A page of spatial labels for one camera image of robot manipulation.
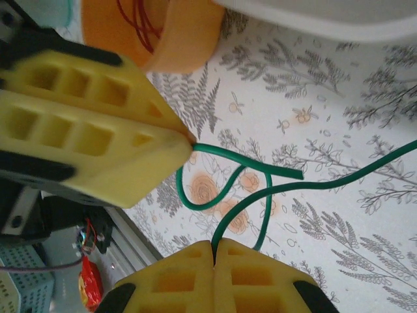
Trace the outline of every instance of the red bag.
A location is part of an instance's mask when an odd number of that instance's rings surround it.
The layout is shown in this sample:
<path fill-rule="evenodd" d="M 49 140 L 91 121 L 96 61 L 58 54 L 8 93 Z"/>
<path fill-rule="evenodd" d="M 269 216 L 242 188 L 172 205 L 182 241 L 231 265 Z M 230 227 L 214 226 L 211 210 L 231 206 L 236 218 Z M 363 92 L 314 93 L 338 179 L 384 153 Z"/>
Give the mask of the red bag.
<path fill-rule="evenodd" d="M 89 312 L 94 312 L 103 297 L 103 286 L 97 266 L 83 257 L 83 267 L 78 278 L 78 289 L 81 301 Z"/>

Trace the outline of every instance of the orange container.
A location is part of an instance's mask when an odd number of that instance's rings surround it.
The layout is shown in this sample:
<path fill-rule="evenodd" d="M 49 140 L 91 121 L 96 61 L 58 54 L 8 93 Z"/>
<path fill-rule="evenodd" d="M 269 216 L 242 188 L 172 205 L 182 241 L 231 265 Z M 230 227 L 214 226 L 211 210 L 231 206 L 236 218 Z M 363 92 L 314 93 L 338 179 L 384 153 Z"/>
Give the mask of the orange container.
<path fill-rule="evenodd" d="M 121 0 L 132 19 L 133 1 Z M 147 71 L 188 73 L 210 59 L 216 48 L 224 8 L 210 0 L 145 0 L 145 10 L 160 39 L 149 34 L 154 52 L 140 43 L 122 17 L 117 0 L 83 0 L 82 26 L 87 45 L 131 58 Z"/>

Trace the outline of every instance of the green cable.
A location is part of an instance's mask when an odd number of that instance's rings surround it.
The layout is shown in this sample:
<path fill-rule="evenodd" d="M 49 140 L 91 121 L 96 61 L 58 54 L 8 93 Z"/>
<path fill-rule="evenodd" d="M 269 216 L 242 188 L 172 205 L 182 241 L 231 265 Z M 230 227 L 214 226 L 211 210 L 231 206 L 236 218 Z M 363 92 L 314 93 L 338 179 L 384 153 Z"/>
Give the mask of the green cable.
<path fill-rule="evenodd" d="M 178 195 L 180 197 L 181 202 L 190 210 L 193 211 L 203 211 L 210 209 L 211 207 L 214 207 L 216 204 L 221 202 L 229 192 L 229 190 L 232 188 L 233 183 L 235 182 L 236 178 L 239 176 L 240 173 L 245 169 L 246 167 L 241 165 L 239 166 L 230 176 L 229 180 L 227 181 L 226 185 L 224 186 L 223 190 L 211 201 L 204 203 L 204 204 L 194 204 L 192 203 L 187 196 L 185 195 L 184 191 L 184 185 L 182 183 L 182 167 L 178 169 L 177 171 L 177 191 Z"/>
<path fill-rule="evenodd" d="M 254 170 L 261 171 L 263 173 L 294 179 L 304 179 L 302 171 L 300 170 L 294 170 L 292 168 L 282 168 L 281 166 L 274 166 L 258 162 L 244 155 L 240 155 L 238 153 L 221 147 L 206 145 L 204 143 L 196 143 L 193 146 L 193 150 L 207 152 L 213 155 L 218 155 L 219 157 L 228 158 L 229 160 L 235 161 L 241 165 L 245 165 L 247 168 L 253 168 Z"/>
<path fill-rule="evenodd" d="M 282 168 L 280 166 L 272 166 L 272 165 L 264 164 L 262 162 L 255 161 L 246 156 L 232 152 L 230 150 L 223 149 L 221 147 L 215 147 L 213 145 L 197 143 L 193 146 L 193 150 L 211 153 L 214 155 L 218 155 L 220 157 L 228 158 L 229 160 L 233 160 L 235 162 L 242 164 L 232 173 L 229 180 L 226 182 L 226 185 L 224 186 L 223 190 L 213 200 L 210 200 L 209 202 L 204 203 L 204 204 L 194 204 L 187 198 L 187 196 L 185 195 L 185 191 L 184 191 L 184 184 L 182 182 L 183 167 L 179 168 L 177 171 L 177 177 L 176 177 L 178 195 L 179 195 L 181 202 L 187 208 L 193 211 L 203 211 L 219 204 L 226 197 L 227 193 L 233 187 L 233 183 L 235 182 L 239 174 L 242 173 L 242 171 L 246 167 L 250 167 L 255 170 L 262 171 L 265 174 L 266 187 L 272 186 L 271 174 L 295 178 L 295 179 L 303 179 L 302 171 L 300 170 L 294 170 L 294 169 L 289 169 L 289 168 Z M 261 229 L 259 231 L 258 240 L 256 241 L 255 246 L 253 247 L 253 249 L 255 250 L 259 250 L 262 247 L 263 241 L 265 240 L 266 231 L 268 229 L 268 224 L 270 220 L 271 210 L 272 210 L 272 195 L 266 197 L 265 215 L 262 221 Z"/>
<path fill-rule="evenodd" d="M 332 188 L 344 186 L 354 181 L 357 181 L 358 179 L 363 178 L 364 176 L 372 173 L 373 171 L 379 169 L 380 167 L 386 165 L 387 163 L 390 163 L 396 158 L 399 158 L 402 155 L 408 152 L 411 152 L 415 149 L 417 149 L 417 140 L 414 140 L 413 142 L 410 142 L 404 145 L 403 147 L 400 147 L 396 149 L 395 151 L 392 151 L 388 155 L 383 156 L 382 158 L 365 166 L 364 168 L 352 174 L 349 174 L 345 177 L 342 177 L 340 179 L 336 179 L 335 181 L 327 181 L 327 182 L 321 182 L 321 183 L 315 183 L 315 182 L 288 183 L 288 184 L 284 184 L 280 186 L 273 186 L 273 187 L 265 188 L 265 189 L 255 192 L 254 194 L 248 196 L 247 198 L 243 199 L 241 202 L 236 204 L 232 208 L 232 210 L 230 210 L 220 221 L 212 238 L 212 250 L 213 250 L 214 259 L 216 259 L 217 248 L 218 248 L 220 240 L 223 237 L 224 232 L 226 231 L 227 226 L 240 212 L 245 210 L 245 208 L 247 208 L 253 202 L 260 200 L 261 198 L 264 198 L 266 196 L 271 196 L 273 194 L 278 194 L 281 192 L 287 192 L 287 191 L 292 191 L 292 190 L 299 190 L 299 189 L 324 190 L 324 189 L 332 189 Z"/>
<path fill-rule="evenodd" d="M 181 202 L 189 209 L 193 211 L 203 211 L 205 209 L 209 209 L 211 207 L 214 207 L 216 204 L 221 202 L 227 195 L 227 193 L 230 191 L 230 189 L 233 186 L 233 183 L 235 182 L 236 178 L 239 176 L 240 173 L 245 169 L 246 167 L 241 165 L 239 166 L 230 176 L 229 180 L 226 182 L 226 185 L 224 186 L 223 190 L 211 201 L 204 203 L 204 204 L 194 204 L 192 203 L 187 196 L 185 195 L 184 191 L 184 185 L 182 183 L 182 167 L 177 171 L 177 190 L 178 195 L 181 200 Z M 266 187 L 272 186 L 272 177 L 270 174 L 265 173 L 266 178 Z M 262 247 L 263 241 L 265 240 L 266 230 L 268 229 L 269 219 L 271 215 L 272 210 L 272 196 L 266 197 L 266 204 L 265 204 L 265 215 L 263 217 L 261 231 L 259 232 L 258 240 L 255 243 L 255 246 L 253 247 L 254 250 L 259 250 Z"/>

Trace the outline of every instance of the teal plastic basket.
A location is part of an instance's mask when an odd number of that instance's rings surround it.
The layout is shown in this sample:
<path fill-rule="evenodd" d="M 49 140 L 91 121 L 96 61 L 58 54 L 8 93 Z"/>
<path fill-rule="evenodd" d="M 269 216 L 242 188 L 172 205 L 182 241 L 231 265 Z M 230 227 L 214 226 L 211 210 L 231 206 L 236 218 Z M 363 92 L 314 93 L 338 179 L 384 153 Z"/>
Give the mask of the teal plastic basket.
<path fill-rule="evenodd" d="M 44 267 L 32 246 L 5 248 L 0 246 L 0 260 L 5 266 Z M 11 273 L 20 295 L 20 313 L 48 313 L 50 311 L 54 278 L 51 273 Z"/>
<path fill-rule="evenodd" d="M 18 313 L 20 295 L 10 274 L 0 271 L 0 313 Z"/>

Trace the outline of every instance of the floral tablecloth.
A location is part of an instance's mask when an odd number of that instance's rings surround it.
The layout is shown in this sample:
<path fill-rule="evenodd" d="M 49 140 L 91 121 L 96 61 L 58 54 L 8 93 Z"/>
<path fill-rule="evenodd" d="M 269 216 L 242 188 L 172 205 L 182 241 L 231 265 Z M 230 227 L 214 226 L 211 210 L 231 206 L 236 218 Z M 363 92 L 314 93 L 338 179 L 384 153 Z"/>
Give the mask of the floral tablecloth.
<path fill-rule="evenodd" d="M 59 32 L 82 41 L 75 3 L 73 23 Z M 200 142 L 301 169 L 308 181 L 337 179 L 416 139 L 417 45 L 333 42 L 229 11 L 202 69 L 149 80 Z M 275 195 L 261 252 L 309 273 L 340 312 L 417 312 L 416 157 L 343 188 Z M 190 199 L 213 199 L 236 166 L 193 153 L 184 167 Z M 265 185 L 246 170 L 223 202 L 197 213 L 181 204 L 171 176 L 127 213 L 168 256 L 210 239 Z M 264 200 L 253 204 L 225 235 L 254 245 L 264 211 Z"/>

